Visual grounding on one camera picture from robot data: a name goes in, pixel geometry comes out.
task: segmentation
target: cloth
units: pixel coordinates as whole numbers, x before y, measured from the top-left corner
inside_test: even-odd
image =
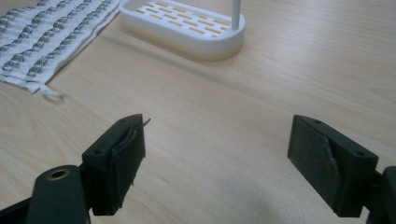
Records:
[[[120,0],[41,0],[0,18],[0,81],[31,93],[46,86],[119,12]]]

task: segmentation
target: striped fabric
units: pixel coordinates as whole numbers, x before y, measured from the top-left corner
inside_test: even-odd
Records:
[[[0,81],[58,95],[46,83],[118,13],[120,0],[41,0],[0,18]]]

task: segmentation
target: screw hole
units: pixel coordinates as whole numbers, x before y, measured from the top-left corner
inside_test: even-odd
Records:
[[[48,179],[48,180],[59,180],[59,179],[62,179],[62,178],[64,178],[65,176],[67,176],[67,175],[69,175],[69,174],[70,174],[70,171],[69,171],[69,170],[66,170],[66,169],[57,170],[57,171],[52,172],[52,173],[47,177],[47,179]]]
[[[356,154],[357,154],[358,156],[364,156],[364,152],[359,152],[359,151],[357,151]]]

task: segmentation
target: wooden table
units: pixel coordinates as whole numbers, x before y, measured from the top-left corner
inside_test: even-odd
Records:
[[[3,0],[0,13],[37,0]],[[184,0],[229,14],[230,0]],[[142,113],[147,157],[114,217],[92,223],[364,223],[339,218],[287,158],[292,116],[320,119],[396,164],[396,3],[244,0],[245,45],[201,62],[128,31],[120,15],[49,83],[0,83],[0,208],[117,119]]]

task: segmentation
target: patterned cloth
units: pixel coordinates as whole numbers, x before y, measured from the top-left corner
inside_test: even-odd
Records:
[[[0,81],[58,95],[46,83],[118,13],[120,0],[41,0],[0,17]]]

